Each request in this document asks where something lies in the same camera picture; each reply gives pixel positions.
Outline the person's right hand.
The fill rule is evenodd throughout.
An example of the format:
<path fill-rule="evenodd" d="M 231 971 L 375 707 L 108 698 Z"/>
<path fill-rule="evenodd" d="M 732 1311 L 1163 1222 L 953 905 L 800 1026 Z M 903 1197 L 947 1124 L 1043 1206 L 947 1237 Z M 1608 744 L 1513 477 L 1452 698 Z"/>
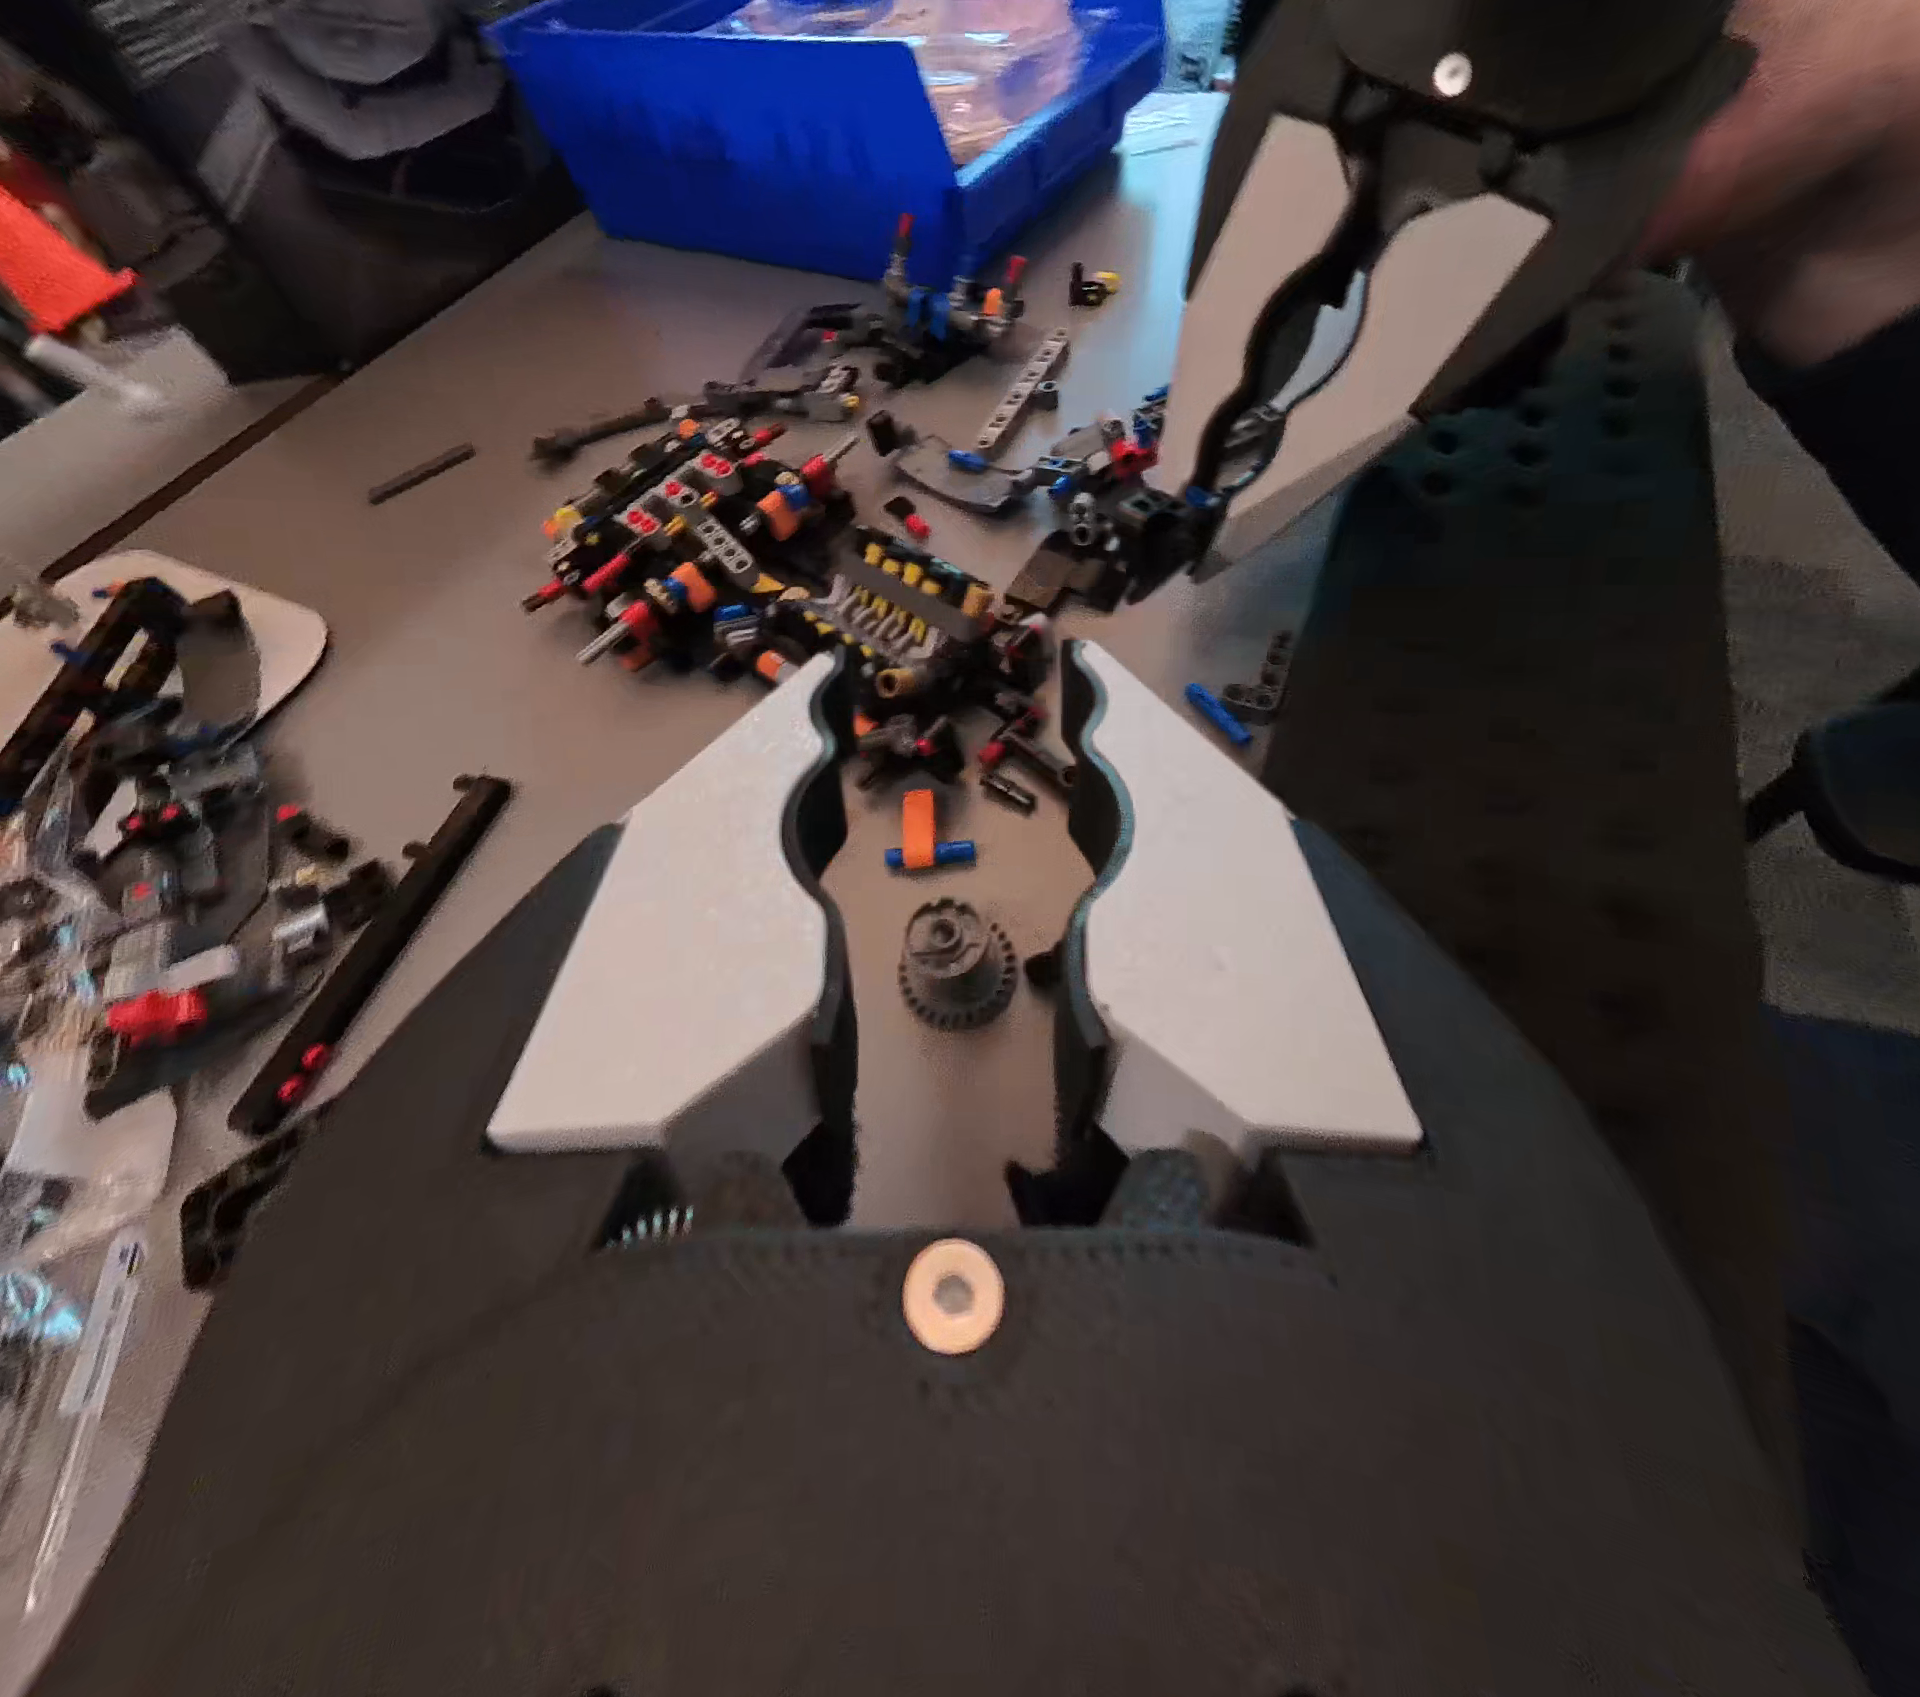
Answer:
<path fill-rule="evenodd" d="M 1643 255 L 1705 269 L 1743 342 L 1829 364 L 1920 304 L 1920 0 L 1737 0 L 1752 73 Z"/>

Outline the person's dark blue trousers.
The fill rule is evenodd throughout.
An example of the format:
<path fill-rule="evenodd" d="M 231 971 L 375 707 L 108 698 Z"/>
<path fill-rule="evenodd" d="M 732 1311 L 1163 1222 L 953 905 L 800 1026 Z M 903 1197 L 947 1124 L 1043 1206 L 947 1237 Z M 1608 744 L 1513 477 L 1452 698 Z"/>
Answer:
<path fill-rule="evenodd" d="M 1920 1691 L 1920 1043 L 1769 1009 L 1809 1572 L 1873 1691 Z"/>

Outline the white book stand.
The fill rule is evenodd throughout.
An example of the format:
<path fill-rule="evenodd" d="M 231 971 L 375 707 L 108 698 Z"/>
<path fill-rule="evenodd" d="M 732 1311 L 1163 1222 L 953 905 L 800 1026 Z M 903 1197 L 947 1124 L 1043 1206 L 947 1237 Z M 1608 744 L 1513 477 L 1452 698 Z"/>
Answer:
<path fill-rule="evenodd" d="M 80 724 L 4 823 L 53 803 L 54 791 L 72 791 L 94 823 L 119 787 L 152 766 L 256 744 L 256 724 L 292 706 L 328 646 L 311 608 L 160 551 L 114 551 L 63 579 L 37 579 L 4 557 L 0 720 L 37 698 L 54 675 L 54 646 L 80 640 L 123 579 L 168 579 L 186 603 L 235 593 L 252 632 L 188 632 L 160 698 L 114 724 Z"/>

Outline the dark grey lego gear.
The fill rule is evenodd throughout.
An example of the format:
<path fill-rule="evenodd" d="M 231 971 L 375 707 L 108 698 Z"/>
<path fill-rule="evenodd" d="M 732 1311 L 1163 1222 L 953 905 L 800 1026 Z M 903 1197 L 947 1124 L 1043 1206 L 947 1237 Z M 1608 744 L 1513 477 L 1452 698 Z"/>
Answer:
<path fill-rule="evenodd" d="M 993 914 L 968 899 L 925 899 L 903 920 L 901 1002 L 935 1032 L 973 1032 L 1004 1014 L 1017 948 Z"/>

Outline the long black lego beam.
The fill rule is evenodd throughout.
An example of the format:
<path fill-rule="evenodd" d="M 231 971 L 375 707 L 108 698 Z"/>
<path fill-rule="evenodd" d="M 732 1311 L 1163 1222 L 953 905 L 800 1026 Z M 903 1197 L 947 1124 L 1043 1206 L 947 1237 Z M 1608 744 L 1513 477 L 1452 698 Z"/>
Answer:
<path fill-rule="evenodd" d="M 407 954 L 450 877 L 471 866 L 494 823 L 515 803 L 515 781 L 471 770 L 459 777 L 459 799 L 448 823 L 407 851 L 407 871 L 398 888 L 375 905 L 352 948 L 335 962 L 335 971 L 305 995 L 297 1024 L 282 1032 L 268 1059 L 252 1070 L 238 1100 L 231 1103 L 231 1131 L 238 1139 L 274 1139 L 292 1116 L 302 1116 L 328 1077 L 342 1038 L 375 1002 L 375 986 L 390 976 L 390 968 Z"/>

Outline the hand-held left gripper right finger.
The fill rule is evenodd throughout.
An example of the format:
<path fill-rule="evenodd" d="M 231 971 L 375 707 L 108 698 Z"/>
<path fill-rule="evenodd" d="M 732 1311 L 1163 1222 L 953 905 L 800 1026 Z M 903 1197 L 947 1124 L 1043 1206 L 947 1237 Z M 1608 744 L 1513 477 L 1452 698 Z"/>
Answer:
<path fill-rule="evenodd" d="M 1112 646 L 1060 646 L 1051 1227 L 1316 1227 L 1302 1160 L 1408 1160 L 1423 1116 L 1292 812 Z"/>

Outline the multicolour lego chassis assembly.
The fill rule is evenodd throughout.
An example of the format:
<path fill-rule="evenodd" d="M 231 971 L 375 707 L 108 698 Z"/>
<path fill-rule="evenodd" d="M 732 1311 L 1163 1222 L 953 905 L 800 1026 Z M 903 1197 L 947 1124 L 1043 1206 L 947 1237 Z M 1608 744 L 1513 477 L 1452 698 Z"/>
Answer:
<path fill-rule="evenodd" d="M 1038 694 L 1043 616 L 1004 618 L 1004 593 L 940 539 L 868 514 L 848 451 L 852 436 L 793 464 L 779 421 L 658 427 L 540 518 L 540 579 L 520 616 L 575 616 L 583 666 L 781 680 L 836 655 L 880 707 Z"/>

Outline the blue storage bin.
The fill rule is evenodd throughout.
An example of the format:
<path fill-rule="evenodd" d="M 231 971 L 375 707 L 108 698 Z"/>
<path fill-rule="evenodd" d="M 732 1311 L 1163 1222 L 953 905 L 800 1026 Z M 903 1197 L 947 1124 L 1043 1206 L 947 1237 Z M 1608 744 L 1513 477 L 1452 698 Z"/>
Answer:
<path fill-rule="evenodd" d="M 746 0 L 540 0 L 488 26 L 613 242 L 877 282 L 1011 255 L 1163 89 L 1166 0 L 1074 0 L 1078 83 L 953 168 L 903 38 L 744 33 Z"/>

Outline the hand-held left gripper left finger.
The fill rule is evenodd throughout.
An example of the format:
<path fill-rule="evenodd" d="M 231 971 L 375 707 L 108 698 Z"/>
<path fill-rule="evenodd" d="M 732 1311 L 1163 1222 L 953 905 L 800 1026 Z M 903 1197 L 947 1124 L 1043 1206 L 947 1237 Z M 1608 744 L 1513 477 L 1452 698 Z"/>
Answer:
<path fill-rule="evenodd" d="M 647 1148 L 680 1184 L 762 1158 L 802 1222 L 848 1222 L 862 1024 L 829 894 L 848 720 L 848 660 L 818 655 L 619 815 L 494 1148 Z"/>

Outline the clear bags of lego parts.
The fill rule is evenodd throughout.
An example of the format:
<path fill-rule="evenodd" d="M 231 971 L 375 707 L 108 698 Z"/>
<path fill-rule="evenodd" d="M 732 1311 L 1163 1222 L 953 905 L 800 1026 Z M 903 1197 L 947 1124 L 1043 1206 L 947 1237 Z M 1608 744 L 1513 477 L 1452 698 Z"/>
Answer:
<path fill-rule="evenodd" d="M 4 823 L 0 1530 L 4 1630 L 53 1600 L 176 1175 L 168 1093 L 90 1116 L 119 920 L 72 799 Z"/>

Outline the dark printed cardboard box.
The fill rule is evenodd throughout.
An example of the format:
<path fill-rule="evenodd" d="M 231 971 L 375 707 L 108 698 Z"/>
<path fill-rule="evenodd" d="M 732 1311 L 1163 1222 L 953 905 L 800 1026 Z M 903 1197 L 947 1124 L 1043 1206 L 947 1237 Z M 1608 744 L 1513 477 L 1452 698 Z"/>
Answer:
<path fill-rule="evenodd" d="M 359 371 L 575 211 L 540 0 L 4 0 L 4 139 L 231 384 Z"/>

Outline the black lego frame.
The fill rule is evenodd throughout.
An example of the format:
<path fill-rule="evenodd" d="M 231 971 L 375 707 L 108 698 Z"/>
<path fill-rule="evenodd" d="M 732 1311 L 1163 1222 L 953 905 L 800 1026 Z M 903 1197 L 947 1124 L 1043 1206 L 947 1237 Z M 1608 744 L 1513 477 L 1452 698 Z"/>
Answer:
<path fill-rule="evenodd" d="M 292 1160 L 302 1158 L 305 1131 L 325 1126 L 325 1116 L 328 1103 L 283 1124 L 179 1201 L 179 1281 L 188 1298 L 206 1298 L 231 1281 L 252 1211 L 283 1184 Z"/>

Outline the blue grey lego piston assembly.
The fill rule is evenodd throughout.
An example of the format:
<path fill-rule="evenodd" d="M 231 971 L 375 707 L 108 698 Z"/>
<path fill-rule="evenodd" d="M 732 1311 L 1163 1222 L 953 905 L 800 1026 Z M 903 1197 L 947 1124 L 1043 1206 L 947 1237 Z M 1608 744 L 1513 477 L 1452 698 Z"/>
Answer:
<path fill-rule="evenodd" d="M 901 211 L 901 235 L 880 269 L 880 307 L 872 315 L 877 384 L 935 384 L 973 360 L 993 360 L 1021 322 L 1025 255 L 1017 250 L 993 287 L 953 273 L 944 291 L 910 287 L 914 217 Z"/>

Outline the grey lego steering assembly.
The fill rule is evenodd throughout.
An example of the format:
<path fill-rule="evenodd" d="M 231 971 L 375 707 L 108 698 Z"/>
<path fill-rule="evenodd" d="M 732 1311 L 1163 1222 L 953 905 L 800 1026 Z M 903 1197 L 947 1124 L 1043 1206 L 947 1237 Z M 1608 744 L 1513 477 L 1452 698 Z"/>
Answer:
<path fill-rule="evenodd" d="M 868 421 L 852 333 L 868 333 L 868 307 L 852 304 L 789 315 L 735 382 L 703 384 L 703 407 L 718 421 L 852 427 Z"/>

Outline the black curved lego subframe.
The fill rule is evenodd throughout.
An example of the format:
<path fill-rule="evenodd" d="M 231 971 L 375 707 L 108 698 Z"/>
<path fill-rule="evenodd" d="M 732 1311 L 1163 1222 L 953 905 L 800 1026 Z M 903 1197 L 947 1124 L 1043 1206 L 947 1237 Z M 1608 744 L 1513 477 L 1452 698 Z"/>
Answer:
<path fill-rule="evenodd" d="M 54 646 L 54 675 L 4 720 L 0 812 L 9 815 L 80 724 L 114 724 L 160 698 L 188 632 L 252 632 L 235 593 L 186 603 L 168 579 L 123 579 L 108 616 Z"/>

